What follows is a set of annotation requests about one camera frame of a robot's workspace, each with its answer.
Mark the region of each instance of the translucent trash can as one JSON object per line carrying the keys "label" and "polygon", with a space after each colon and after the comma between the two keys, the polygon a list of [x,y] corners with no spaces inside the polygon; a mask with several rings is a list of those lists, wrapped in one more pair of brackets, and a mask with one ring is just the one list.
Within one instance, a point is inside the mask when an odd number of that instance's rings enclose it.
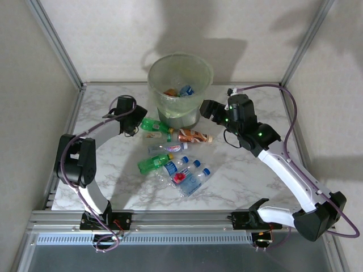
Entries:
{"label": "translucent trash can", "polygon": [[[160,120],[175,129],[192,128],[198,123],[199,107],[212,81],[210,64],[200,57],[180,52],[157,60],[147,76],[147,85]],[[176,88],[176,84],[190,85],[195,93],[185,97],[164,94],[168,89]]]}

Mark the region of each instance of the green plastic bottle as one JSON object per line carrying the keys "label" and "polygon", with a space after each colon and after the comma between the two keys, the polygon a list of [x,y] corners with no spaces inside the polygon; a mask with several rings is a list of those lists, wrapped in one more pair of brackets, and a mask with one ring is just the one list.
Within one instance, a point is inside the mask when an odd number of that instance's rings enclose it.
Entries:
{"label": "green plastic bottle", "polygon": [[156,170],[161,166],[164,166],[169,160],[173,158],[172,154],[158,155],[147,160],[142,160],[137,164],[140,173],[143,175],[149,173],[152,170]]}
{"label": "green plastic bottle", "polygon": [[147,117],[142,119],[141,128],[147,131],[161,131],[165,133],[172,133],[174,131],[174,129],[168,125]]}

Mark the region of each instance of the marble surface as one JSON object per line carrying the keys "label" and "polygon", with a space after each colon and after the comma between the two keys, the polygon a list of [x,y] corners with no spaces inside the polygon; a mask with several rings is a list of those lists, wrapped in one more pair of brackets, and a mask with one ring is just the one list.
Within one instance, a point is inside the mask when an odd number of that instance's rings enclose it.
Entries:
{"label": "marble surface", "polygon": [[[208,99],[227,101],[226,91],[233,86],[211,86]],[[277,89],[261,88],[246,91],[255,105],[259,121],[270,124],[284,138],[288,119]],[[119,95],[132,95],[148,110],[147,116],[157,118],[157,109],[149,98],[147,85],[88,86],[79,112],[75,133],[82,132],[101,120],[110,102]],[[194,128],[214,137],[211,144],[191,144],[183,155],[199,159],[212,172],[211,178],[189,198],[157,181],[153,175],[143,176],[137,162],[146,159],[147,148],[141,144],[141,132],[133,138],[123,135],[112,138],[97,150],[96,182],[115,210],[231,210],[248,208],[260,198],[297,203],[284,183],[259,159],[244,149],[229,146],[223,140],[223,127],[201,117]],[[237,144],[233,135],[227,137]],[[296,158],[293,137],[289,150]],[[83,210],[74,192],[59,183],[52,210]]]}

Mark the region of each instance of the brown bottle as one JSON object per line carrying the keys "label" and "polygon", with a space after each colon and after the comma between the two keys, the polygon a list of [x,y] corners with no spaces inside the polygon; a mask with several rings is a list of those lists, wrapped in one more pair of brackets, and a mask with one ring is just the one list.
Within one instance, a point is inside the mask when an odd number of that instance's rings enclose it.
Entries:
{"label": "brown bottle", "polygon": [[203,143],[203,142],[212,142],[213,137],[202,134],[198,131],[189,130],[189,129],[179,129],[178,131],[173,132],[172,138],[179,142],[189,142],[189,143]]}

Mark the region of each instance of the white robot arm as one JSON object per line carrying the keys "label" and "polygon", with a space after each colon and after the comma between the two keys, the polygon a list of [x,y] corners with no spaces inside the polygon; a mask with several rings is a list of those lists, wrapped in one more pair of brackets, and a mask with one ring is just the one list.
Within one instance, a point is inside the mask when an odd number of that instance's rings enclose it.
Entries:
{"label": "white robot arm", "polygon": [[[88,133],[89,138],[78,138],[70,148],[65,148],[72,141],[74,135],[65,134],[60,139],[54,172],[64,181],[61,170],[61,156],[66,153],[64,170],[67,179],[76,187],[71,188],[86,201],[85,210],[89,217],[96,214],[100,220],[109,225],[112,218],[110,202],[102,195],[95,182],[96,149],[109,139],[120,133],[134,135],[135,130],[146,115],[146,110],[137,106],[132,114],[122,116],[130,110],[132,100],[120,96],[114,114],[105,117],[115,121],[105,122],[103,126]],[[228,99],[228,107],[213,101],[204,100],[200,112],[206,118],[223,125],[228,132],[235,134],[240,146],[259,158],[269,166],[286,184],[298,200],[300,206],[274,205],[269,199],[261,199],[249,209],[249,226],[259,229],[261,224],[278,223],[294,227],[310,241],[315,241],[321,234],[336,223],[340,214],[331,203],[342,210],[346,198],[341,192],[331,193],[328,188],[317,181],[297,160],[287,154],[284,142],[280,136],[267,124],[257,122],[253,102],[247,95],[233,95]]]}
{"label": "white robot arm", "polygon": [[340,214],[330,202],[342,210],[346,198],[341,192],[331,193],[317,181],[299,162],[290,157],[284,142],[272,127],[257,121],[253,102],[245,94],[229,90],[227,106],[213,100],[204,100],[201,115],[223,125],[239,140],[239,147],[249,150],[269,166],[299,202],[299,206],[274,205],[261,199],[250,207],[248,222],[278,223],[294,227],[310,241],[318,239],[336,223]]}

